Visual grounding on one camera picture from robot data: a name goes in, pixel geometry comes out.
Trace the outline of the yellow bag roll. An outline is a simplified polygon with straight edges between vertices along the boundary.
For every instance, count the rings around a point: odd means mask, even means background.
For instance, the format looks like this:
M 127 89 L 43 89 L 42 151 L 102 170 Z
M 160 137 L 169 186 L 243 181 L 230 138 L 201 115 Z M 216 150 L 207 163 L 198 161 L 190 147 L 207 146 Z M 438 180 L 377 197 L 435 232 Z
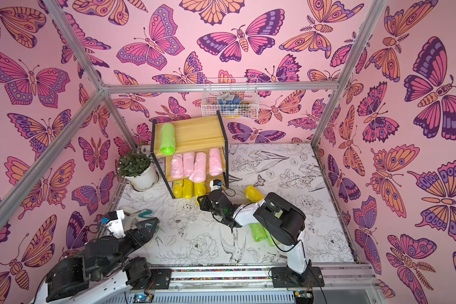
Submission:
M 190 200 L 194 196 L 194 182 L 189 179 L 183 180 L 182 197 L 186 200 Z
M 206 195 L 206 185 L 205 182 L 194 183 L 195 191 L 195 200 L 198 201 L 198 198 Z
M 183 180 L 174 181 L 173 188 L 172 188 L 172 191 L 173 191 L 173 194 L 174 194 L 174 198 L 182 198 L 183 186 L 184 186 L 184 181 Z
M 262 200 L 264 200 L 265 196 L 254 186 L 249 185 L 245 190 L 245 197 L 248 199 L 251 203 L 258 203 Z

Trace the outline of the pink bag roll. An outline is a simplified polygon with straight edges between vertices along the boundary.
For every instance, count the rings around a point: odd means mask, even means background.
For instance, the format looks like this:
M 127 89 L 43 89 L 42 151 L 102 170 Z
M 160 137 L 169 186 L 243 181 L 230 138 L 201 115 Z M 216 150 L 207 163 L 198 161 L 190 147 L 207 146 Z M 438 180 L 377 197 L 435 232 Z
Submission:
M 193 172 L 189 176 L 193 183 L 201 183 L 206 180 L 206 153 L 198 152 L 195 156 Z
M 195 169 L 195 152 L 187 152 L 182 154 L 183 171 L 185 177 L 190 177 Z
M 170 162 L 170 176 L 174 179 L 184 177 L 183 155 L 174 155 Z
M 221 152 L 219 148 L 212 148 L 209 151 L 209 174 L 213 177 L 224 172 L 222 166 Z

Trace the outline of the green bag roll one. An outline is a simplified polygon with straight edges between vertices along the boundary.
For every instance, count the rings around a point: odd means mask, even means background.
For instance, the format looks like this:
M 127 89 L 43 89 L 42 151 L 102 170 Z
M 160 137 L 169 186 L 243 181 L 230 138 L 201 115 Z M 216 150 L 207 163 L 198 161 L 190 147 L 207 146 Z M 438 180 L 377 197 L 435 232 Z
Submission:
M 267 238 L 265 233 L 265 228 L 262 224 L 250 224 L 250 230 L 252 232 L 252 236 L 255 242 L 261 242 Z

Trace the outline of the green bag roll two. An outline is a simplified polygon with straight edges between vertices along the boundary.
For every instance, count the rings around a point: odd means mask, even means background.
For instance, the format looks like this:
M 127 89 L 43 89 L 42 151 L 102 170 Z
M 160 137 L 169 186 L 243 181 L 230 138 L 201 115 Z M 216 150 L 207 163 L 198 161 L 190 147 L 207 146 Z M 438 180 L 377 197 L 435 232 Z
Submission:
M 267 229 L 263 229 L 264 233 L 265 233 L 265 236 L 266 236 L 266 240 L 269 244 L 269 246 L 275 246 L 275 242 L 273 241 L 272 239 L 272 236 L 271 234 L 268 232 Z

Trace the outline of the green bag roll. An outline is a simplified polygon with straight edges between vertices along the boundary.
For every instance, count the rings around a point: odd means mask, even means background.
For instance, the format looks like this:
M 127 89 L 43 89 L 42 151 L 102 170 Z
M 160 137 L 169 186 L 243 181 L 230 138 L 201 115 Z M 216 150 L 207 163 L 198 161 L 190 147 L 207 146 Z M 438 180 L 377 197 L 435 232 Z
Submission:
M 173 155 L 176 152 L 176 130 L 173 124 L 163 124 L 160 129 L 160 152 L 163 155 Z

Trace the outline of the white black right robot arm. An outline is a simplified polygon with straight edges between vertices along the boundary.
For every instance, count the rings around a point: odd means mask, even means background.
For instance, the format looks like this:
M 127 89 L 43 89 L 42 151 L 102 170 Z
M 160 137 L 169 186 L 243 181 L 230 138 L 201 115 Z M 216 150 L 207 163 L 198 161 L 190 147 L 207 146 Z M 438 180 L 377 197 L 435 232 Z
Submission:
M 264 199 L 248 205 L 233 204 L 221 189 L 197 199 L 200 209 L 230 229 L 261 224 L 268 230 L 280 252 L 287 256 L 286 267 L 273 267 L 268 271 L 275 288 L 322 288 L 325 282 L 319 267 L 313 267 L 305 254 L 303 235 L 305 214 L 295 205 L 274 192 Z

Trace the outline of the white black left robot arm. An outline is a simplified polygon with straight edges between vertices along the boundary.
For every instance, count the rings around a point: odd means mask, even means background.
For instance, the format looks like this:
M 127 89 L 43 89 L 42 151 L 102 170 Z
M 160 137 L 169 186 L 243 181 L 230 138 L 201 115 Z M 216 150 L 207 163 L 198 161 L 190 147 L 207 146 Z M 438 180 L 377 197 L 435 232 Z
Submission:
M 149 243 L 158 229 L 156 217 L 142 220 L 120 237 L 88 242 L 80 253 L 64 258 L 45 276 L 31 303 L 101 303 L 132 289 L 147 289 L 155 279 L 144 257 L 130 255 Z

